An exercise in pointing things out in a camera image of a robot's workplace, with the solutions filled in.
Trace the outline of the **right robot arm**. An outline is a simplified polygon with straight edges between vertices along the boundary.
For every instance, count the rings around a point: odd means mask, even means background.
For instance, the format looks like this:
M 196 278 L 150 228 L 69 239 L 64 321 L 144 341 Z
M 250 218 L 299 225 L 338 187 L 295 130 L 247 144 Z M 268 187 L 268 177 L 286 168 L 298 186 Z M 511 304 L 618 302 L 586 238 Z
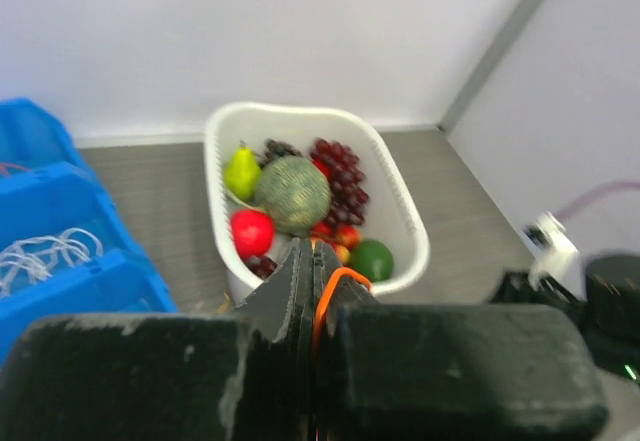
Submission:
M 547 305 L 562 311 L 580 331 L 599 368 L 637 384 L 639 256 L 604 253 L 589 258 L 582 272 L 583 299 L 550 275 L 532 286 L 526 271 L 507 271 L 488 301 Z

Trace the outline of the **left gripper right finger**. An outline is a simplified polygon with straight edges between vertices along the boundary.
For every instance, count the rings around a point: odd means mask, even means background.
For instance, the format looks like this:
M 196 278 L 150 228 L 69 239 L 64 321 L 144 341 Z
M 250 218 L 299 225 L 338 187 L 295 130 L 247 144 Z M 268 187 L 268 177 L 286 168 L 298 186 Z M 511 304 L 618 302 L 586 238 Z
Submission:
M 376 302 L 372 283 L 358 272 L 345 267 L 333 248 L 323 242 L 312 244 L 313 250 L 313 325 L 312 325 L 312 393 L 316 395 L 317 366 L 323 341 L 335 332 L 335 315 L 339 307 Z

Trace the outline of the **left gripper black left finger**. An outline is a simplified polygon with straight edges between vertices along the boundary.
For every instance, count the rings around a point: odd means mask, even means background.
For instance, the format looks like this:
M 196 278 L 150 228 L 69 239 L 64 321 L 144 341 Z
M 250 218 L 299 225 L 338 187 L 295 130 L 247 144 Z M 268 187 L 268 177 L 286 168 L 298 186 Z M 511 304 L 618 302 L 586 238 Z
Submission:
M 311 440 L 313 248 L 296 239 L 258 288 L 234 309 L 254 338 L 244 363 L 240 407 L 256 440 Z

